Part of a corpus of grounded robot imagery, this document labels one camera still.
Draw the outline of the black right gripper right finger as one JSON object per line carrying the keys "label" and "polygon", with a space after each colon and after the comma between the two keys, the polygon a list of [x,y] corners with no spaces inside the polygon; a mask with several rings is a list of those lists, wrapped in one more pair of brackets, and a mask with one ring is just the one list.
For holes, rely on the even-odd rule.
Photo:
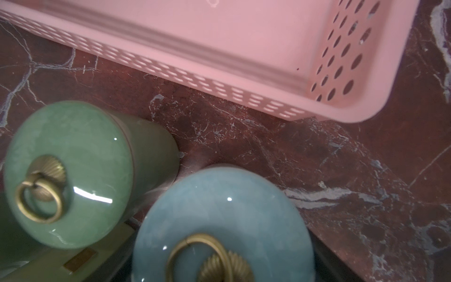
{"label": "black right gripper right finger", "polygon": [[316,282],[364,282],[310,229],[308,229],[314,250]]}

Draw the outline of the blue canister back row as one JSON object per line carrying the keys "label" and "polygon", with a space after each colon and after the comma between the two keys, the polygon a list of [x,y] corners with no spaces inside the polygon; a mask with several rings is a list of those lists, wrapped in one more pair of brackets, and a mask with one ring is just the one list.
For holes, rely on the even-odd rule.
{"label": "blue canister back row", "polygon": [[215,250],[189,237],[215,238],[240,256],[255,282],[312,282],[314,251],[294,204],[267,179],[210,166],[177,181],[150,208],[137,235],[131,280],[194,282]]}

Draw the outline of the green canister back row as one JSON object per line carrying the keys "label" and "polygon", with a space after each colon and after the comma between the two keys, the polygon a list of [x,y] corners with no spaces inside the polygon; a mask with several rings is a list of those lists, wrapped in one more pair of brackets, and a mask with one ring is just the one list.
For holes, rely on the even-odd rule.
{"label": "green canister back row", "polygon": [[80,101],[32,114],[12,138],[4,166],[8,206],[38,242],[84,248],[132,217],[179,171],[162,126]]}

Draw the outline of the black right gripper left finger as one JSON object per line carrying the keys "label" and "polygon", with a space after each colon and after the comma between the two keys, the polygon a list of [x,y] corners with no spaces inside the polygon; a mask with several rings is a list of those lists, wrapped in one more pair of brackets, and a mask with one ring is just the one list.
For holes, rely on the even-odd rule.
{"label": "black right gripper left finger", "polygon": [[124,245],[119,249],[116,256],[117,265],[113,269],[110,282],[131,282],[132,256],[136,241],[136,234],[131,235]]}

